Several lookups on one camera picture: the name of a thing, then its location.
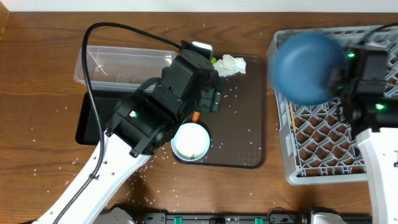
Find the large blue bowl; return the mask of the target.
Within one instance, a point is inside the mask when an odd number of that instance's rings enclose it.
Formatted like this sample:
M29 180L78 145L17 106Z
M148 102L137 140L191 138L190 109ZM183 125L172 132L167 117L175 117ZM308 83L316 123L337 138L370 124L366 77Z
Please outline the large blue bowl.
M273 54L270 77L276 90L288 100L305 106L325 103L334 97L330 78L344 64L341 45L317 32L291 37Z

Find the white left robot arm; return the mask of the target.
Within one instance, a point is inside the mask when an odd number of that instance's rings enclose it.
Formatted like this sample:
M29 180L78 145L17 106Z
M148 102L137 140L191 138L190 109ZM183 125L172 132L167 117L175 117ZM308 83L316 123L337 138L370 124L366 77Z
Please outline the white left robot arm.
M37 223L93 223L121 184L194 111L215 113L222 88L209 50L182 49L160 78L122 98L91 159Z

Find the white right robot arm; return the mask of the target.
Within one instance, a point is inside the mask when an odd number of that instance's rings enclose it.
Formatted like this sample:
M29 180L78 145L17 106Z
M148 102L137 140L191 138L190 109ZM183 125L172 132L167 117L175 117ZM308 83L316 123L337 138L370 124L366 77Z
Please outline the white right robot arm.
M384 95L385 60L349 59L338 93L363 157L373 223L397 223L397 99Z

